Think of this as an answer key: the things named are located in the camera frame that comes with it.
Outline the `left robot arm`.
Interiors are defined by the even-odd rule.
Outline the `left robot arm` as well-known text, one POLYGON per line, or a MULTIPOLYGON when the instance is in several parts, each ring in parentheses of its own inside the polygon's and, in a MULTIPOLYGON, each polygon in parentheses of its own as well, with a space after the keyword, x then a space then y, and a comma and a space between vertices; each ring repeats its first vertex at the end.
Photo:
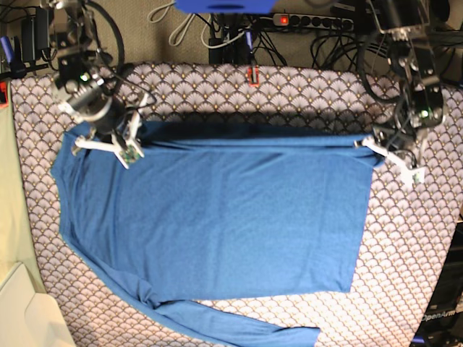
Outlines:
POLYGON ((407 152, 423 130, 443 123, 446 116, 441 78, 426 27, 429 16, 421 1, 368 2, 376 29, 357 55, 357 73, 367 94, 379 103, 393 104, 391 118, 373 126, 373 143, 393 153, 407 152), (399 78, 399 94, 376 94, 367 78, 365 56, 379 37, 388 44, 388 65, 399 78))

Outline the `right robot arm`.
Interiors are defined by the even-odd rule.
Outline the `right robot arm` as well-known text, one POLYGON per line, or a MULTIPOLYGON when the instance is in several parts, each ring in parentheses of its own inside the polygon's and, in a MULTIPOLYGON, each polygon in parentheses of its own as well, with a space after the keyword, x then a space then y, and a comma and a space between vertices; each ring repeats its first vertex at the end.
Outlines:
POLYGON ((88 123, 98 139, 121 140, 124 106, 101 74, 101 67, 109 68, 112 57, 101 45, 95 14, 105 19, 114 34, 116 71, 120 72, 124 43, 114 19, 95 1, 41 1, 40 7, 54 16, 48 28, 58 64, 52 87, 58 106, 75 122, 88 123))

